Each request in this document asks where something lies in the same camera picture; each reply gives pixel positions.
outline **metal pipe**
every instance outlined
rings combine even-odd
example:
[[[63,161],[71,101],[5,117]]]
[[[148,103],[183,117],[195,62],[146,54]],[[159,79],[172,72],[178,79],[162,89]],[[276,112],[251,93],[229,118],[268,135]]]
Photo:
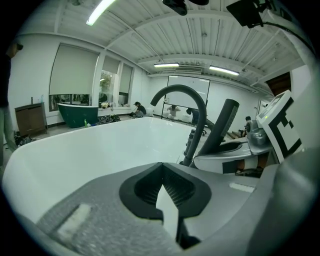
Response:
[[[277,76],[280,76],[286,72],[289,72],[292,69],[296,69],[298,67],[301,67],[301,64],[303,65],[303,61],[301,59],[295,59],[294,61],[282,66],[281,68],[261,77],[260,79],[258,79],[256,82],[250,84],[250,87],[253,87],[257,84],[259,84],[260,82],[265,82],[268,81],[272,78],[275,78]]]
[[[191,130],[190,134],[189,134],[189,138],[188,141],[186,142],[186,149],[184,151],[184,156],[186,156],[188,154],[189,148],[191,146],[192,140],[194,139],[194,135],[195,135],[195,131],[196,130]]]
[[[159,53],[157,53],[157,51],[155,50],[155,48],[153,48],[149,42],[147,42],[147,40],[141,35],[139,34],[139,32],[137,30],[135,30],[132,26],[130,26],[128,23],[126,23],[122,18],[120,18],[119,16],[117,16],[116,14],[114,14],[111,11],[107,11],[108,14],[110,14],[111,17],[113,17],[116,21],[118,21],[119,23],[121,23],[122,25],[124,25],[125,27],[127,27],[128,29],[130,29],[133,33],[135,33],[144,43],[145,45],[152,51],[154,52],[161,61],[163,61],[163,63],[165,62],[162,57],[160,56]]]
[[[248,66],[257,56],[258,54],[260,54],[264,48],[266,48],[266,46],[278,35],[278,33],[280,32],[280,29],[278,29],[275,34],[268,40],[268,42],[266,42],[266,44],[247,62],[247,64],[245,64],[242,69],[244,69],[246,66]]]
[[[152,106],[156,106],[158,101],[165,96],[166,94],[172,92],[180,92],[189,95],[195,101],[198,110],[199,110],[199,121],[195,129],[194,137],[192,143],[190,145],[189,151],[187,155],[184,157],[183,165],[189,166],[192,162],[194,154],[196,152],[197,146],[199,144],[200,138],[202,136],[202,131],[205,128],[206,119],[207,119],[207,109],[204,100],[201,96],[192,88],[182,85],[182,84],[175,84],[169,85],[156,93],[156,95],[151,100],[150,104]]]

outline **bag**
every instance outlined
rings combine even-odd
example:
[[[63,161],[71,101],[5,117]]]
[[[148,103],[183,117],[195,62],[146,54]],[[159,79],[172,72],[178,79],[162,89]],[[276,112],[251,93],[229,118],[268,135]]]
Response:
[[[19,131],[15,131],[14,132],[14,141],[15,141],[15,144],[20,147],[22,145],[25,145],[25,144],[28,144],[30,142],[34,142],[34,141],[37,141],[37,139],[35,138],[30,138],[28,135],[22,137],[20,135],[20,132]]]
[[[111,114],[110,115],[110,119],[112,120],[112,122],[119,122],[120,121],[120,117],[116,114]]]

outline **whiteboard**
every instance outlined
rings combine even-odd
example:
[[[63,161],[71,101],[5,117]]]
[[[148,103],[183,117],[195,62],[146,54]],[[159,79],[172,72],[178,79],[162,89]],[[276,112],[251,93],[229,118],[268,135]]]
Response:
[[[184,85],[194,89],[207,102],[210,80],[190,76],[169,75],[168,86]],[[198,109],[196,102],[183,92],[170,92],[165,96],[166,104]]]

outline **white wall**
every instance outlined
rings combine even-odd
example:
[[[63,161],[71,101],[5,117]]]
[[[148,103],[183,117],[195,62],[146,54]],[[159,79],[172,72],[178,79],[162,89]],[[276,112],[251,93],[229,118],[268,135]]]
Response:
[[[168,77],[169,76],[164,76],[164,77],[152,77],[150,78],[150,84],[148,88],[148,98],[145,99],[144,106],[151,106],[150,102],[153,99],[153,97],[156,95],[157,92],[159,92],[161,89],[165,88],[168,84]],[[162,113],[162,108],[164,103],[164,97],[162,97],[158,104],[154,107],[154,114],[160,115]]]
[[[208,95],[207,115],[208,119],[216,123],[226,99],[232,99],[239,103],[239,109],[229,129],[229,132],[244,130],[246,117],[255,119],[258,111],[259,96],[244,90],[211,81]]]
[[[134,101],[135,98],[137,98],[137,101],[141,100],[142,87],[146,87],[146,83],[149,81],[146,73],[142,72],[140,67],[137,67],[130,61],[112,52],[106,52],[101,47],[85,41],[44,34],[22,35],[19,36],[19,40],[23,44],[23,50],[12,59],[8,91],[12,123],[15,130],[18,130],[15,108],[31,104],[31,97],[33,97],[33,103],[37,103],[41,95],[44,95],[47,124],[52,125],[63,122],[59,111],[49,112],[50,77],[58,47],[61,43],[78,46],[99,53],[92,88],[93,106],[98,105],[100,77],[106,54],[134,68],[134,77],[130,85]],[[114,112],[110,110],[99,111],[99,116],[128,114],[130,112],[130,107],[117,107]]]
[[[298,67],[290,72],[291,92],[293,100],[297,100],[311,81],[310,70],[307,65]]]
[[[153,77],[150,79],[150,86],[148,90],[148,102],[151,101],[152,97],[160,91],[162,88],[167,86],[168,77]],[[208,94],[208,104],[207,104],[207,118],[216,123],[219,114],[226,99],[233,99],[237,101],[240,106],[235,119],[229,129],[230,132],[238,130],[243,130],[246,123],[246,116],[251,116],[254,119],[257,115],[258,105],[260,97],[259,95],[248,93],[244,90],[219,84],[211,81],[209,94]],[[161,115],[164,100],[159,100],[159,103],[154,108],[154,113],[156,115]]]

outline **faucet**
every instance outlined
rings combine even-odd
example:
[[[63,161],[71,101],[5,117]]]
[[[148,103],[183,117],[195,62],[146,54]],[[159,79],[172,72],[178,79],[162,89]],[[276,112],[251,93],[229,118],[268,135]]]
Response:
[[[201,98],[201,96],[191,87],[188,87],[186,85],[182,84],[175,84],[175,85],[169,85],[160,91],[156,93],[156,95],[151,100],[151,105],[156,106],[158,101],[165,96],[166,94],[172,93],[172,92],[181,92],[189,95],[191,98],[194,99],[198,110],[199,110],[199,121],[195,129],[195,133],[193,136],[192,143],[190,145],[189,151],[187,155],[184,157],[184,160],[182,164],[184,166],[189,166],[192,163],[192,159],[194,157],[194,154],[196,152],[197,146],[199,144],[200,138],[202,136],[202,131],[205,128],[206,125],[206,119],[207,119],[207,109],[204,100]]]

